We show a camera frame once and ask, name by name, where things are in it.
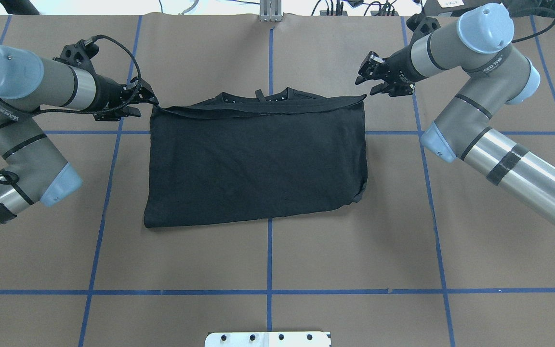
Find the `light blue joint cap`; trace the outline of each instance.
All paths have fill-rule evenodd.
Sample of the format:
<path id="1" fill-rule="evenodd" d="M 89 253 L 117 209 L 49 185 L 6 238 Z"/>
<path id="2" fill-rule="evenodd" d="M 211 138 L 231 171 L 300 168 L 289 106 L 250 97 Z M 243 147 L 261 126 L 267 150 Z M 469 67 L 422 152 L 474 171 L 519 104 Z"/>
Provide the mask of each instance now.
<path id="1" fill-rule="evenodd" d="M 40 86 L 44 63 L 35 53 L 0 45 L 0 97 L 20 99 Z"/>
<path id="2" fill-rule="evenodd" d="M 528 62 L 530 63 L 530 77 L 528 77 L 526 86 L 524 86 L 522 91 L 519 92 L 519 94 L 516 97 L 507 101 L 505 104 L 517 105 L 519 103 L 522 103 L 524 100 L 531 97 L 537 91 L 537 88 L 539 88 L 539 84 L 541 83 L 541 75 L 539 74 L 537 69 L 535 69 L 535 66 L 532 65 L 532 62 L 530 61 L 530 59 L 528 59 Z"/>
<path id="3" fill-rule="evenodd" d="M 492 2 L 462 14 L 458 36 L 477 53 L 497 53 L 513 40 L 515 27 L 504 6 Z"/>
<path id="4" fill-rule="evenodd" d="M 79 189 L 81 185 L 83 185 L 83 180 L 72 165 L 68 163 L 46 189 L 40 201 L 47 207 L 51 207 Z"/>
<path id="5" fill-rule="evenodd" d="M 421 135 L 421 144 L 446 162 L 453 162 L 458 158 L 434 122 Z"/>

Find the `gray robot arm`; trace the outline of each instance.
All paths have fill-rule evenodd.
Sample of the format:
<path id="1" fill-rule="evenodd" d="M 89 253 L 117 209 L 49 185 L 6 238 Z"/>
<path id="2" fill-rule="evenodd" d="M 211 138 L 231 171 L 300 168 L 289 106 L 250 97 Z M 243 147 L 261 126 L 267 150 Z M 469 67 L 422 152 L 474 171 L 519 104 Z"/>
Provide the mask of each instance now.
<path id="1" fill-rule="evenodd" d="M 0 171 L 0 224 L 37 201 L 52 206 L 82 184 L 33 121 L 40 105 L 83 110 L 94 113 L 95 120 L 119 120 L 139 116 L 126 102 L 157 103 L 141 79 L 120 85 L 97 75 L 90 62 L 96 53 L 93 39 L 66 46 L 53 60 L 0 46 L 0 155 L 7 162 Z"/>
<path id="2" fill-rule="evenodd" d="M 381 59 L 370 52 L 356 84 L 383 80 L 371 94 L 410 95 L 414 84 L 461 66 L 471 77 L 421 136 L 447 162 L 460 158 L 555 224 L 555 167 L 489 126 L 505 104 L 531 96 L 540 75 L 512 44 L 514 27 L 500 4 L 487 4 L 440 28 L 425 18 L 410 45 Z"/>

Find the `gray metal bracket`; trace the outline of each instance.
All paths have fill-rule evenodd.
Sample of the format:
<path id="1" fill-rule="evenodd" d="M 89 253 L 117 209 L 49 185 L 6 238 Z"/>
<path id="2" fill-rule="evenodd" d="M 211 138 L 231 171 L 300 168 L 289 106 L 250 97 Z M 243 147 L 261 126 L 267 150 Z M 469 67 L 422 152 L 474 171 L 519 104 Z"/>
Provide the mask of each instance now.
<path id="1" fill-rule="evenodd" d="M 282 22 L 282 0 L 260 0 L 261 22 Z"/>

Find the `black cloth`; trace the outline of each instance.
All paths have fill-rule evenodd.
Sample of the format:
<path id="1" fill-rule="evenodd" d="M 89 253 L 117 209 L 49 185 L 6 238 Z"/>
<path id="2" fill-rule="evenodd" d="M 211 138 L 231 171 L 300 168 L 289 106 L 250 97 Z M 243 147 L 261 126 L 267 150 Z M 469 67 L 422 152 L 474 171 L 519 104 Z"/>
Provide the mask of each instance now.
<path id="1" fill-rule="evenodd" d="M 361 200 L 365 96 L 291 88 L 257 95 L 154 107 L 146 227 L 284 217 Z"/>

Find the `gray cable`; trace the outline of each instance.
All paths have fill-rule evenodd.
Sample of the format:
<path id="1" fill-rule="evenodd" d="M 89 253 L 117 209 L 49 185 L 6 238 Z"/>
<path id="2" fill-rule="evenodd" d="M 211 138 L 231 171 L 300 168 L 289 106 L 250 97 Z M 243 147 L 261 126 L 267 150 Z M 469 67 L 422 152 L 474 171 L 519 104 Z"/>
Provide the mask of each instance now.
<path id="1" fill-rule="evenodd" d="M 186 14 L 189 11 L 192 11 L 194 9 L 194 7 L 196 7 L 196 5 L 198 5 L 198 0 L 194 0 L 194 4 L 192 4 L 192 6 L 188 7 L 187 9 L 185 9 L 182 13 L 180 14 Z"/>

